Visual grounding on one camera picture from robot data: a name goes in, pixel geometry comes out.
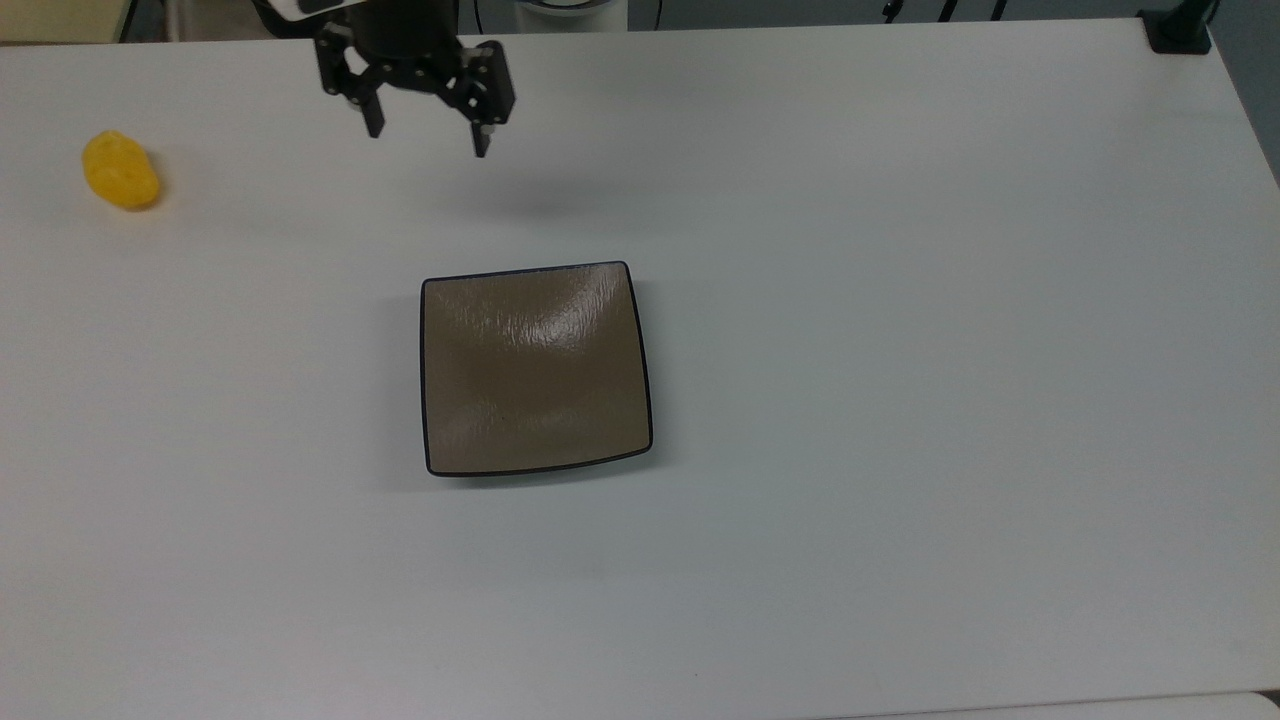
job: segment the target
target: yellow object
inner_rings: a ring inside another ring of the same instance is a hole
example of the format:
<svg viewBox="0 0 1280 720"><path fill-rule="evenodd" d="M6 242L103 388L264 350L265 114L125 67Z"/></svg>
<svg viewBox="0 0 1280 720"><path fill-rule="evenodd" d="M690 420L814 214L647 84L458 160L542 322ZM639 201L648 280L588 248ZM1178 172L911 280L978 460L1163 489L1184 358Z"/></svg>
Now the yellow object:
<svg viewBox="0 0 1280 720"><path fill-rule="evenodd" d="M160 195L160 178L151 169L147 151L119 131L109 129L88 141L81 163L88 186L113 205L137 210Z"/></svg>

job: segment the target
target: square plate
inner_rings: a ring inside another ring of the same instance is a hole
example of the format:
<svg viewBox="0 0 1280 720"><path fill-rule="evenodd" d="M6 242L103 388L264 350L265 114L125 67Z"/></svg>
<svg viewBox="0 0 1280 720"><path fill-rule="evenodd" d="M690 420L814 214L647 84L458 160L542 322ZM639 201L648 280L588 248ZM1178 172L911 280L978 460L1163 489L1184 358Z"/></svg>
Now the square plate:
<svg viewBox="0 0 1280 720"><path fill-rule="evenodd" d="M434 475L511 475L653 445L626 263L422 283L422 434Z"/></svg>

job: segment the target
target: white table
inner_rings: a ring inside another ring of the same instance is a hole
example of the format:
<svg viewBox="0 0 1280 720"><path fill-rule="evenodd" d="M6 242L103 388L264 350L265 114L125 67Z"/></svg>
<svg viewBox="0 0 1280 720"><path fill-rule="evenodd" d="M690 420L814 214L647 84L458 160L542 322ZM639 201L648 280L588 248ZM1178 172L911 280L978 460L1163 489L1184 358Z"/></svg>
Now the white table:
<svg viewBox="0 0 1280 720"><path fill-rule="evenodd" d="M891 717L893 720L1277 720L1280 710L1262 696L1238 693L960 710Z"/></svg>
<svg viewBox="0 0 1280 720"><path fill-rule="evenodd" d="M0 50L0 708L794 719L1280 685L1280 192L1137 20ZM160 206L79 150L116 127ZM429 477L424 277L623 259L654 450Z"/></svg>

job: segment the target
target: white cylinder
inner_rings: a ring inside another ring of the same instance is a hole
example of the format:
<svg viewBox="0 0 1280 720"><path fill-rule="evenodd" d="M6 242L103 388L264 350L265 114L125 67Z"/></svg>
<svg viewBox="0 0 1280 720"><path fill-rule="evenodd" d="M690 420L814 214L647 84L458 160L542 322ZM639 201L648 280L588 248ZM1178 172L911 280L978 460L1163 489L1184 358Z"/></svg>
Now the white cylinder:
<svg viewBox="0 0 1280 720"><path fill-rule="evenodd" d="M626 32L627 0L518 0L518 32Z"/></svg>

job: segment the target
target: black clamp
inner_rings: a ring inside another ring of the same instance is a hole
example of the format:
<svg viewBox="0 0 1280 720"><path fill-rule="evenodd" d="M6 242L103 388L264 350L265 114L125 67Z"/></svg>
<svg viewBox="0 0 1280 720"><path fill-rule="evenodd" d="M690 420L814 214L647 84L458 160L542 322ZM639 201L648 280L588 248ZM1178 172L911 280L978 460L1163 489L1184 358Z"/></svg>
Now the black clamp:
<svg viewBox="0 0 1280 720"><path fill-rule="evenodd" d="M369 63L360 74L347 64L348 47L355 47ZM349 24L333 20L316 35L315 50L324 91L342 95L356 105L370 137L381 135L387 124L378 101L378 88L383 83L435 95L460 111L471 122L476 158L484 158L494 127L507 122L516 104L507 55L502 44L494 40L476 47L457 45L417 58L383 58L362 50L353 41Z"/></svg>

